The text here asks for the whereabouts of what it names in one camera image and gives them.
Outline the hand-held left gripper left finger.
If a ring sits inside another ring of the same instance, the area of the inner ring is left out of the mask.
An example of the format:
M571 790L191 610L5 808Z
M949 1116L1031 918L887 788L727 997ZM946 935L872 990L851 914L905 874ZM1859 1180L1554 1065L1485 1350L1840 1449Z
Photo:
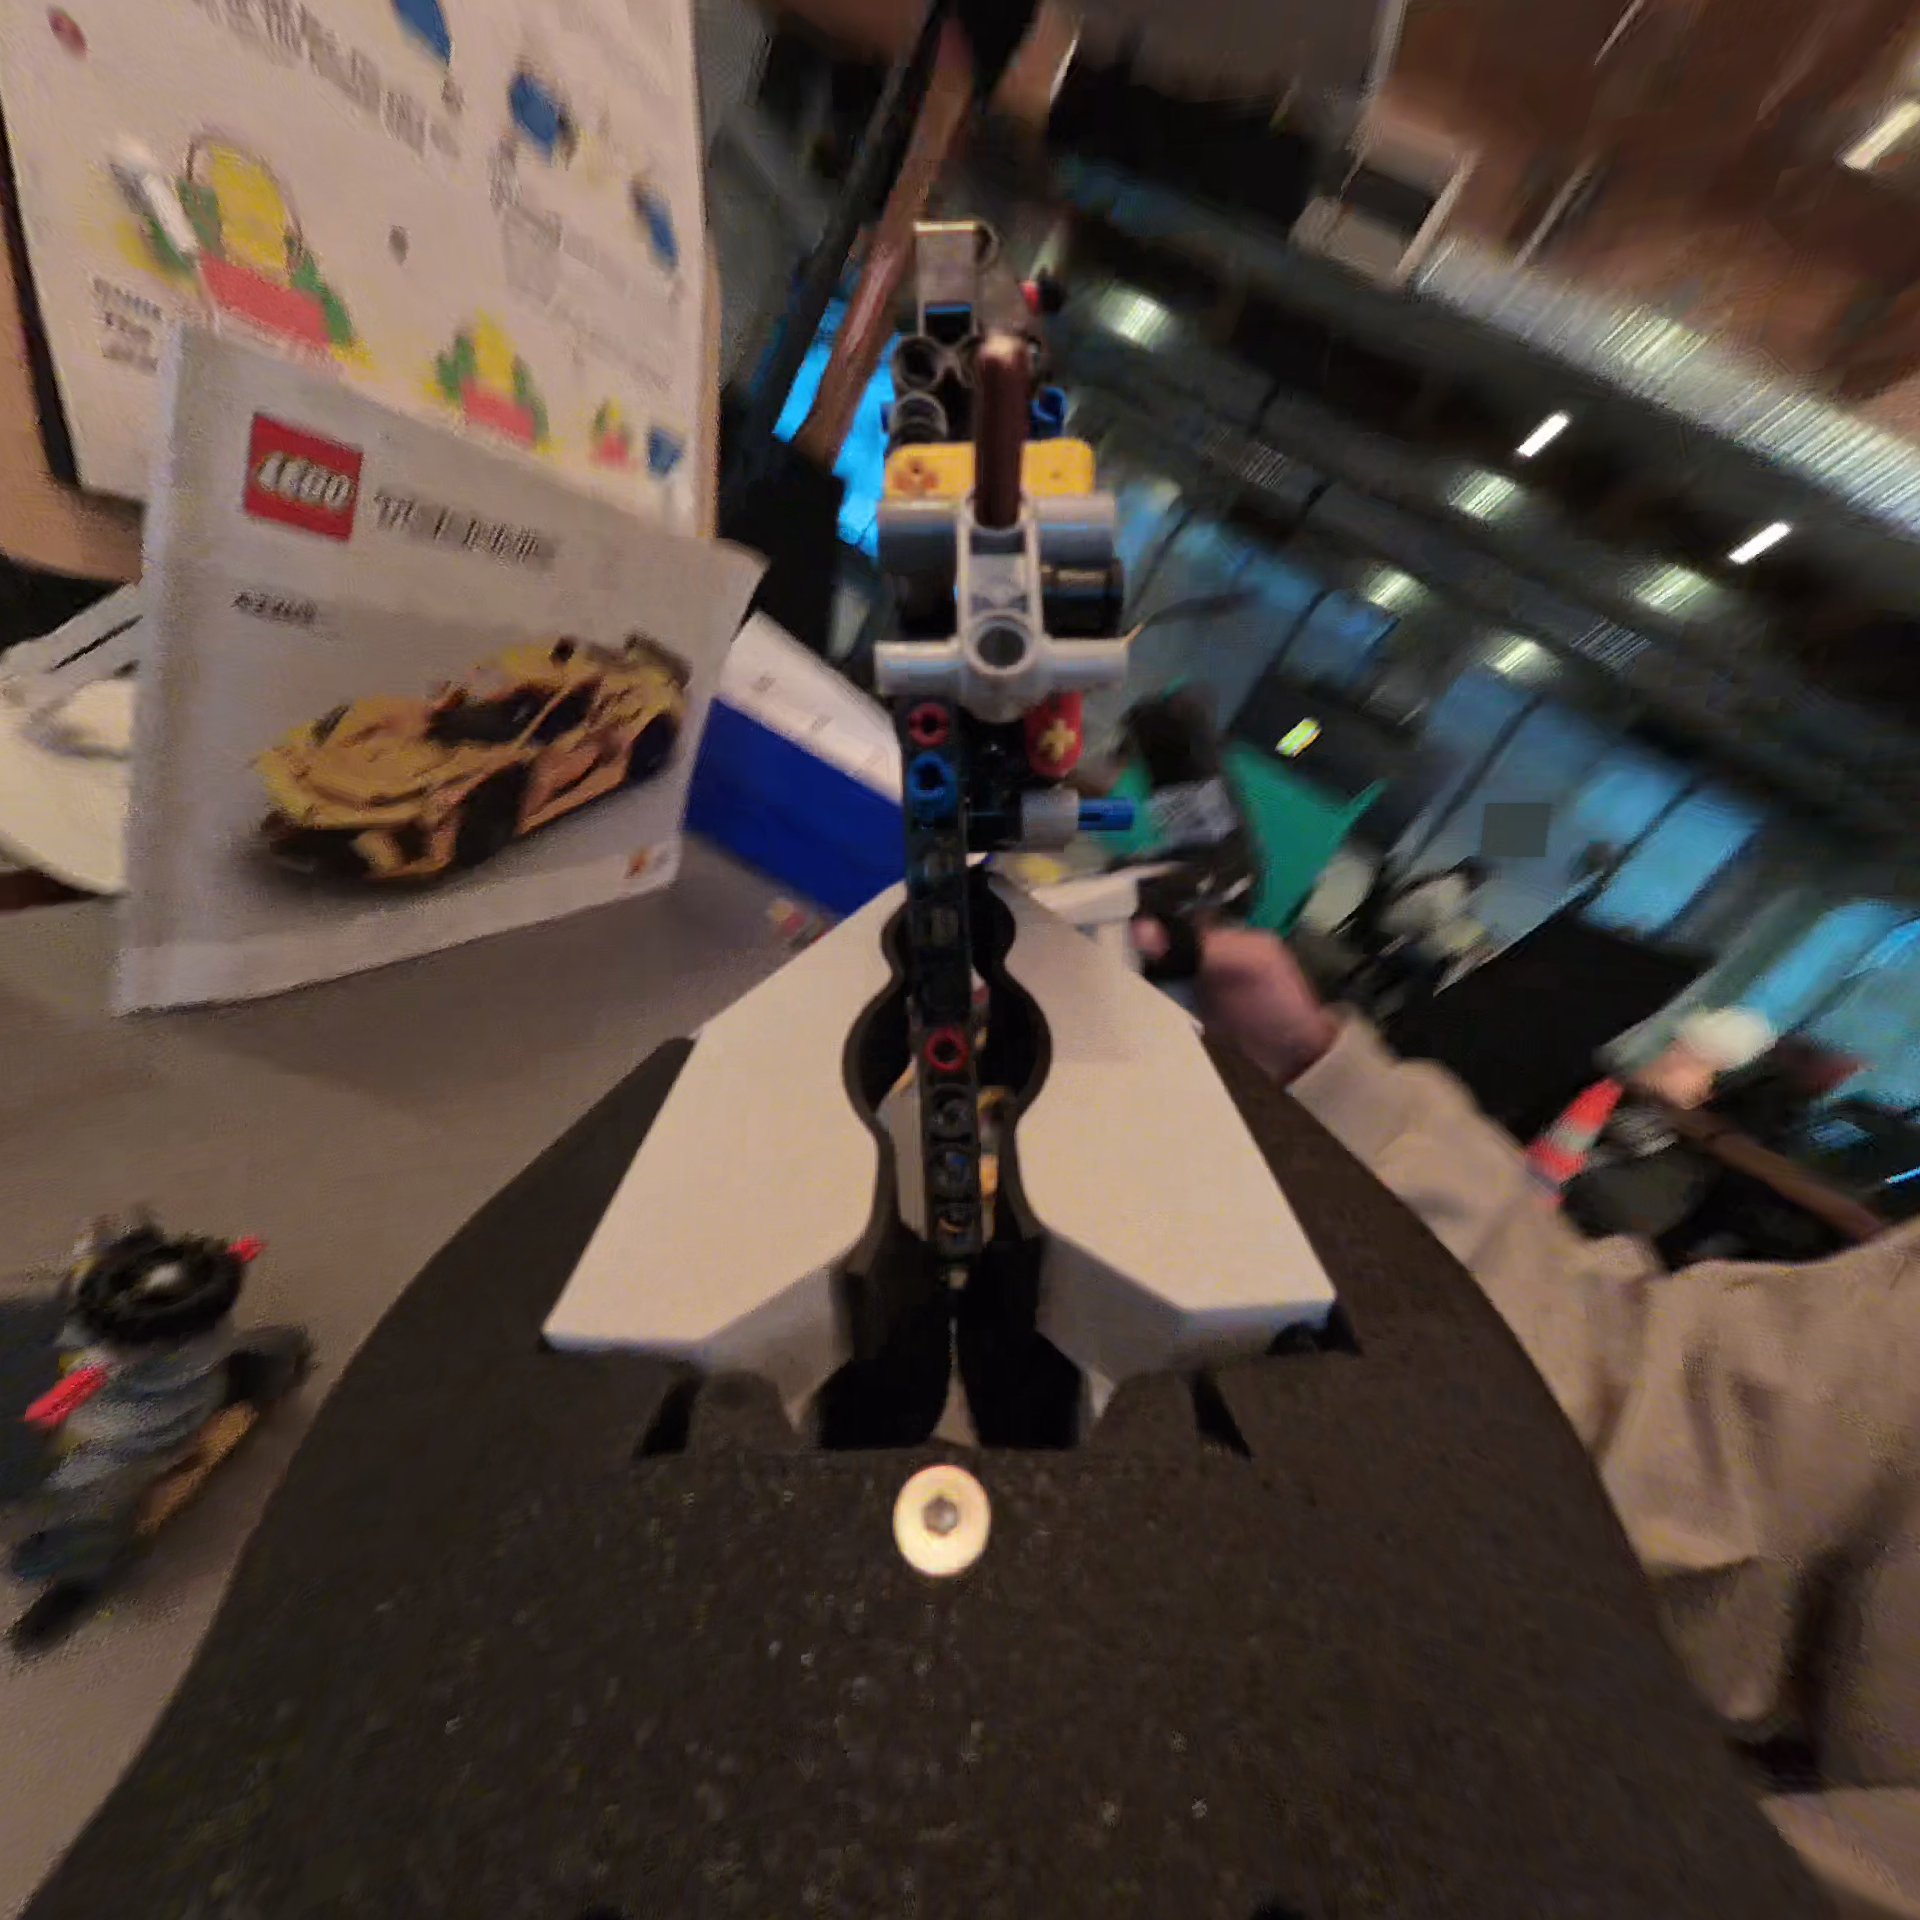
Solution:
M863 1444L832 1404L928 1295L904 1149L860 1076L857 1029L896 984L904 884L709 1018L613 1189L541 1338L775 1389L816 1449Z

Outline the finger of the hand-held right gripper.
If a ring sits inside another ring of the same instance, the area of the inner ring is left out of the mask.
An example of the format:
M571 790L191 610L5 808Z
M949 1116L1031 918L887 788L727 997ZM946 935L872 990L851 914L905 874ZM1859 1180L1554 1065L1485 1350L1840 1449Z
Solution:
M1146 894L1181 872L1179 861L1148 860L1065 880L1033 882L1026 886L1026 895L1053 918L1083 932L1099 932L1104 927L1129 927L1139 918L1163 918L1167 908L1148 903Z

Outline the grey black brick chassis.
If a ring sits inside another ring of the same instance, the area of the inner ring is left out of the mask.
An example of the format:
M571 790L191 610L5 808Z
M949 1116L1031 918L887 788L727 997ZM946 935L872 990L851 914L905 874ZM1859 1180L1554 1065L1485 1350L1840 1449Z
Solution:
M989 301L997 250L979 222L915 229L876 521L899 615L874 654L901 749L904 903L887 940L919 1096L919 1233L949 1270L992 1233L977 1057L992 990L972 872L1136 818L1129 800L1073 785L1087 696L1115 688L1132 654L1115 503L1090 447L1058 434L1026 293Z

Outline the person's right forearm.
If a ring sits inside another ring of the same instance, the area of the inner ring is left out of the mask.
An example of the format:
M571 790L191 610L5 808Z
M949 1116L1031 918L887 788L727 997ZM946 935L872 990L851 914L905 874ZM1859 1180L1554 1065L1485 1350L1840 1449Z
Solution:
M1579 1236L1466 1088L1343 1016L1295 1094L1471 1270L1591 1453L1693 1687L1915 1785L1915 1222L1811 1264Z

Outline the person's right hand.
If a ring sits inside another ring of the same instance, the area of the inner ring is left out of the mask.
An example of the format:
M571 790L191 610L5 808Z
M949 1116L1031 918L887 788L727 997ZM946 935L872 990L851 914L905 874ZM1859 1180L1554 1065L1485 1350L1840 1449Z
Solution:
M1136 917L1132 942L1146 973L1188 984L1208 1032L1279 1085L1290 1088L1331 1054L1338 1018L1273 932Z

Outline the green plastic bin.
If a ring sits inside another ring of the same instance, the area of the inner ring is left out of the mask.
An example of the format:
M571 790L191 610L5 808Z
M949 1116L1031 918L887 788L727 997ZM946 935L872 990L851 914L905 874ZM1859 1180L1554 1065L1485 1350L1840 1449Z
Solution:
M1263 856L1263 892L1251 926L1292 932L1329 864L1348 841L1362 812L1371 806L1379 785L1368 783L1345 798L1308 777L1292 758L1236 738L1226 738L1223 746L1233 785L1247 805ZM1124 861L1148 842L1146 816L1139 812L1146 777L1133 758L1122 764L1111 793L1136 808L1129 829L1111 836L1113 854Z

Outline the blue plastic bin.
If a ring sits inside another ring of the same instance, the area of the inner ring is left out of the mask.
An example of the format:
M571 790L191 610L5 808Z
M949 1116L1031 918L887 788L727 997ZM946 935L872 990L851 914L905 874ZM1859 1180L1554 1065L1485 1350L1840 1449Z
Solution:
M689 781L685 828L792 895L845 917L904 880L901 777L899 757L896 781L856 778L713 692Z

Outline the white paper sheets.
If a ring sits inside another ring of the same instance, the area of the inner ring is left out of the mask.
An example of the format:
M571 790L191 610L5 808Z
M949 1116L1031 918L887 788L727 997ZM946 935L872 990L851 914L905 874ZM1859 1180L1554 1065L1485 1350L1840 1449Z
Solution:
M856 778L899 778L887 711L765 613L753 613L736 633L716 698Z

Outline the orange traffic cone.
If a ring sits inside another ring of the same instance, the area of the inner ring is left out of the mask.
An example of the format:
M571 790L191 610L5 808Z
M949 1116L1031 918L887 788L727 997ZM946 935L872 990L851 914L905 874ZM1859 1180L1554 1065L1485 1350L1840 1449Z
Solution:
M1588 1082L1522 1148L1527 1175L1553 1206L1563 1201L1567 1189L1588 1166L1623 1093L1625 1082L1612 1073Z

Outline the brick engine assembly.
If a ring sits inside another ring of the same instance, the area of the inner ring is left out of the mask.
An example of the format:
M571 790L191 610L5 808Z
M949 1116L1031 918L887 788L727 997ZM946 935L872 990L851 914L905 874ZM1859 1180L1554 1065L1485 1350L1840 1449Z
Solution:
M5 1582L24 1657L74 1633L316 1367L301 1326L239 1320L258 1236L98 1215L5 1295Z

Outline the white instruction booklet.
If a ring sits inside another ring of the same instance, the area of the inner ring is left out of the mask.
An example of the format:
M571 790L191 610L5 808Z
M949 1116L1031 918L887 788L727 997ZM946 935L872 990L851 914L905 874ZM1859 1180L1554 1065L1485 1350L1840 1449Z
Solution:
M161 426L116 1012L672 886L753 552L202 327Z

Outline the white bag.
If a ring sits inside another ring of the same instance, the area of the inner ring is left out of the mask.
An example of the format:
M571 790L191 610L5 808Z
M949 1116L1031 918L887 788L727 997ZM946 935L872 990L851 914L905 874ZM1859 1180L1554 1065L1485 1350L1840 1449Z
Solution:
M129 889L129 805L137 668L146 621L137 585L111 589L2 660L5 868L83 894Z

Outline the instruction poster board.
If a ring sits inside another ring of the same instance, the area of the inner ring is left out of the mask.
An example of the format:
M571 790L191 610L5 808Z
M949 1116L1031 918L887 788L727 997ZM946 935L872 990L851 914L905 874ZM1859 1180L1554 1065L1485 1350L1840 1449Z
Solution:
M51 466L148 494L161 359L225 329L705 519L685 1L5 1Z

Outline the wooden post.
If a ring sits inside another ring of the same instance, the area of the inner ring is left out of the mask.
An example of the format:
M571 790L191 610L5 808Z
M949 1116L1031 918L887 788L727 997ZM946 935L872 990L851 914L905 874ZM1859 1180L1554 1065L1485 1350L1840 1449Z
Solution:
M866 174L848 185L865 209L887 193L869 229L856 287L835 330L813 402L793 438L796 452L832 476L915 264L917 229L973 113L973 58L957 5L931 5L915 49L885 96L880 130L860 154Z

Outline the silver ventilation duct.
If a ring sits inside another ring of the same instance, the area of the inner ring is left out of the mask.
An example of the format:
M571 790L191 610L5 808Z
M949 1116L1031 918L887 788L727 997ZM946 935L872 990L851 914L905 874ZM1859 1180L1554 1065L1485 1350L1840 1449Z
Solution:
M1471 239L1447 239L1413 290L1600 383L1705 429L1898 536L1917 534L1915 440L1651 304L1591 295Z

